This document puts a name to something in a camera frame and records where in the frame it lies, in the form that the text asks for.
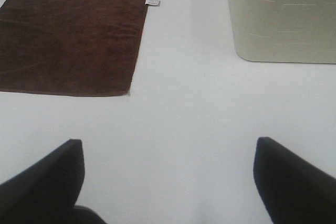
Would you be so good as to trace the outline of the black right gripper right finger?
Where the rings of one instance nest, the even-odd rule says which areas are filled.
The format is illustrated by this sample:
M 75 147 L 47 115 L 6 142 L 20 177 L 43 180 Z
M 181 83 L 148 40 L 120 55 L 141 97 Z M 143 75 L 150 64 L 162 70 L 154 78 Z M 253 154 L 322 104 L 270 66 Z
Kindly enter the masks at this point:
M 335 178 L 275 140 L 257 140 L 253 176 L 273 223 L 335 223 Z

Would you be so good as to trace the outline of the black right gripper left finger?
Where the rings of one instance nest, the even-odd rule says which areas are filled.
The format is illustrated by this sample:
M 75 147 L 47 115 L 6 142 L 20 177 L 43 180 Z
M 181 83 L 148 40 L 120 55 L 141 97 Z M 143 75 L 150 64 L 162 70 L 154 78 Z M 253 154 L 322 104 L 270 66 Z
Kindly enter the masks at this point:
M 1 223 L 104 223 L 77 206 L 85 178 L 81 140 L 68 140 L 1 184 Z

